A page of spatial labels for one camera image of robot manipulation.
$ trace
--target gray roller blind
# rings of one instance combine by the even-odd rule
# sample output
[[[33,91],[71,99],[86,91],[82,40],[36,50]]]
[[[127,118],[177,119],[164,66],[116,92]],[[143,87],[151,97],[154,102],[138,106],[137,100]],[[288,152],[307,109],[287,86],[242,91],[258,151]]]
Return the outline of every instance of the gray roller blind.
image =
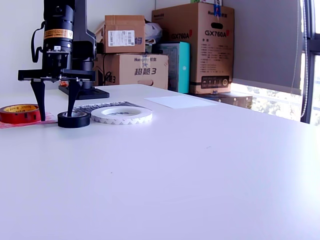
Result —
[[[301,8],[297,0],[223,0],[234,8],[233,82],[301,94]]]

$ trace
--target white tape roll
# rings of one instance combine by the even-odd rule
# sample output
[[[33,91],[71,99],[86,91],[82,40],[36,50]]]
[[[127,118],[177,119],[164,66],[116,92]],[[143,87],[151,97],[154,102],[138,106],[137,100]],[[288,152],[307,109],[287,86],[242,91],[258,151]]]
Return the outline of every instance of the white tape roll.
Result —
[[[152,111],[135,106],[103,107],[91,112],[91,119],[102,124],[142,124],[152,119]]]

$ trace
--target red tape roll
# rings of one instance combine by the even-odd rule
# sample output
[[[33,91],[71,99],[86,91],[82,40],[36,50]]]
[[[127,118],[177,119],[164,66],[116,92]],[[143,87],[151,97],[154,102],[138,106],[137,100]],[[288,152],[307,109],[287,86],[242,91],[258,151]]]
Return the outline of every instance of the red tape roll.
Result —
[[[5,124],[29,124],[41,120],[36,104],[18,104],[0,109],[0,122]]]

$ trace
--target electrical tape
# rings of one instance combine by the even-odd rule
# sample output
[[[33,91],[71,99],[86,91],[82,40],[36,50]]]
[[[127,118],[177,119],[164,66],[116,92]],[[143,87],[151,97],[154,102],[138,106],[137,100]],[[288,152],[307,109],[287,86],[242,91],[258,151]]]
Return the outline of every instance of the electrical tape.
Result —
[[[90,124],[90,114],[82,111],[73,111],[71,116],[67,112],[58,114],[58,126],[65,129],[83,128]]]

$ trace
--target double-sided tape roll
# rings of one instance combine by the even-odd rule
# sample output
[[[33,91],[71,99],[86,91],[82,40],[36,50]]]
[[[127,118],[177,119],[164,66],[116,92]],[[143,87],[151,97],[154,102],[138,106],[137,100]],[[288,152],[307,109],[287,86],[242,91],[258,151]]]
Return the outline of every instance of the double-sided tape roll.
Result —
[[[5,124],[29,124],[41,120],[36,104],[17,104],[0,109],[0,122]]]
[[[90,114],[82,111],[73,111],[71,116],[68,113],[58,114],[58,126],[65,129],[78,129],[90,124]]]
[[[152,119],[151,110],[135,106],[103,107],[91,112],[95,122],[111,125],[142,124]]]

